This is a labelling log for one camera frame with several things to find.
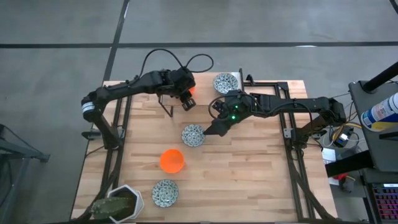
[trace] blue and white bowl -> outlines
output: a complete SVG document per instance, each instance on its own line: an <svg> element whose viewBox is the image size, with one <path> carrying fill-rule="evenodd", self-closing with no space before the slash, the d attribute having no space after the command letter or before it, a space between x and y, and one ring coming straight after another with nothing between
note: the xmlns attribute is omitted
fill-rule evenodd
<svg viewBox="0 0 398 224"><path fill-rule="evenodd" d="M222 95L239 88L238 79L230 73L220 73L213 80L214 89Z"/></svg>
<svg viewBox="0 0 398 224"><path fill-rule="evenodd" d="M205 141L205 130L198 124L190 124L184 128L181 134L182 141L190 147L198 147Z"/></svg>
<svg viewBox="0 0 398 224"><path fill-rule="evenodd" d="M177 198L178 187L172 180L161 180L152 189L152 200L161 208L172 206Z"/></svg>

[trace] table leg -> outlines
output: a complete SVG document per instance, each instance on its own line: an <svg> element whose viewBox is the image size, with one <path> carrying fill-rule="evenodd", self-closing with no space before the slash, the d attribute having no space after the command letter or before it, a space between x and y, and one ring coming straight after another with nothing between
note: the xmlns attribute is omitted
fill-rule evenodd
<svg viewBox="0 0 398 224"><path fill-rule="evenodd" d="M370 152L367 150L327 164L326 172L328 177L333 177L335 175L344 174L349 171L372 168L373 166L374 165Z"/></svg>

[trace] orange bowl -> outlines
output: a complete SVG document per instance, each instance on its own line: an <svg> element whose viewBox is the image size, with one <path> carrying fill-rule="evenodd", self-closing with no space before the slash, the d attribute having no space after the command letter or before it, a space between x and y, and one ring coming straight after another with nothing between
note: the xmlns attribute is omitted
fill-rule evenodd
<svg viewBox="0 0 398 224"><path fill-rule="evenodd" d="M184 156L176 149L163 152L160 157L160 168L166 173L175 174L184 167Z"/></svg>

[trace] keyboard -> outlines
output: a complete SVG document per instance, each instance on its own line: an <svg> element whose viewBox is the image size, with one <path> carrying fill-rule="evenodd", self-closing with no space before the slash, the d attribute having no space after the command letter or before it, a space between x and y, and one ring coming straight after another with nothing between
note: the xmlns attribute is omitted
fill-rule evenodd
<svg viewBox="0 0 398 224"><path fill-rule="evenodd" d="M381 221L398 222L398 184L372 184Z"/></svg>

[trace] black tripod stand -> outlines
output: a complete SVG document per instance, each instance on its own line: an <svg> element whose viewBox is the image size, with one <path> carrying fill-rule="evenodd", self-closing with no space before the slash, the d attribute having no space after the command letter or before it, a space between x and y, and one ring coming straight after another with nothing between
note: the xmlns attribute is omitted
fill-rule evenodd
<svg viewBox="0 0 398 224"><path fill-rule="evenodd" d="M25 146L20 146L8 141L7 139L9 134L18 138L18 140L24 143ZM6 193L0 199L0 223L10 223L9 217L17 198L18 187L21 184L21 180L24 178L29 161L31 159L38 159L40 162L48 162L49 158L49 154L44 154L35 149L16 135L12 130L7 128L7 126L0 124L0 174L5 174L6 172L4 170L8 169L8 179L10 180L9 182L1 182L1 187L7 190L5 190ZM11 159L21 160L19 170L15 172L16 176L14 177L12 176Z"/></svg>

